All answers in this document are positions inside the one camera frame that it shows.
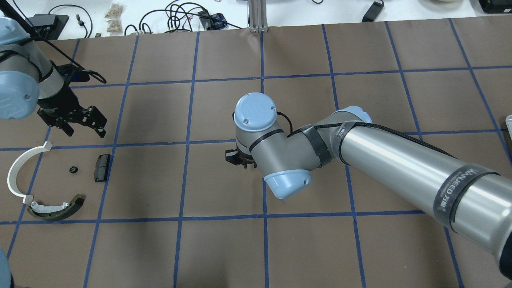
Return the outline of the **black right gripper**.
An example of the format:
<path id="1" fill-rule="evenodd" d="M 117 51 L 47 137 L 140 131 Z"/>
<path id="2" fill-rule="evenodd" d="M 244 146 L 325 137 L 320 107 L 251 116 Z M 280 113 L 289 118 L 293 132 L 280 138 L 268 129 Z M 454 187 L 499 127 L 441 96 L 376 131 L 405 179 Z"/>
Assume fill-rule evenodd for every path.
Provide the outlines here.
<path id="1" fill-rule="evenodd" d="M 243 166 L 244 168 L 248 168 L 248 166 L 257 168 L 254 158 L 251 155 L 243 153 L 238 148 L 226 150 L 225 161 L 235 166 Z"/>

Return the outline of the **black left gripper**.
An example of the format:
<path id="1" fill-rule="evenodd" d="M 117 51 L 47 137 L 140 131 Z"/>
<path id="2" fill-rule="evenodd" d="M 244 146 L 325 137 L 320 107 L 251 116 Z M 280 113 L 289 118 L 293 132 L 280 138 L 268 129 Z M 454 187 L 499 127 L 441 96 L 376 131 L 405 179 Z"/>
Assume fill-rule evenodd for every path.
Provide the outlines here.
<path id="1" fill-rule="evenodd" d="M 96 106 L 82 107 L 70 87 L 64 86 L 55 95 L 37 101 L 37 115 L 47 126 L 61 129 L 67 136 L 73 136 L 70 123 L 77 123 L 94 130 L 100 138 L 106 136 L 107 118 Z"/>

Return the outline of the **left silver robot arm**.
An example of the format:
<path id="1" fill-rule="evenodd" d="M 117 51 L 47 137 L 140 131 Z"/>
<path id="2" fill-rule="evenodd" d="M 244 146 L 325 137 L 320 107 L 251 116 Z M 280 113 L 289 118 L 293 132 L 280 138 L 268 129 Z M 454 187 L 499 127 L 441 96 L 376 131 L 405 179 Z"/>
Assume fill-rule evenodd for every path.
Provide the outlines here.
<path id="1" fill-rule="evenodd" d="M 91 78 L 105 84 L 106 79 L 74 60 L 55 64 L 37 46 L 39 40 L 17 21 L 1 18 L 1 119 L 18 120 L 36 112 L 47 126 L 61 129 L 68 136 L 74 133 L 71 123 L 77 123 L 104 138 L 107 118 L 96 106 L 82 107 L 70 84 Z"/>

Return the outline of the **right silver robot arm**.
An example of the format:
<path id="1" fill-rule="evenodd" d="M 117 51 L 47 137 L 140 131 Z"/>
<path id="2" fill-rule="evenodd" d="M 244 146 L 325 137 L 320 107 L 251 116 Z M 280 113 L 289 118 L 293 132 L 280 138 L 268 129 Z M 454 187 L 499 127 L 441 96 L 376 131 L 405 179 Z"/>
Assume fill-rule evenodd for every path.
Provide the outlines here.
<path id="1" fill-rule="evenodd" d="M 236 148 L 225 151 L 225 160 L 258 168 L 278 199 L 303 190 L 312 182 L 312 171 L 339 160 L 492 254 L 501 274 L 511 278 L 510 179 L 374 124 L 359 106 L 337 110 L 290 134 L 277 116 L 269 96 L 243 95 L 232 115 Z"/>

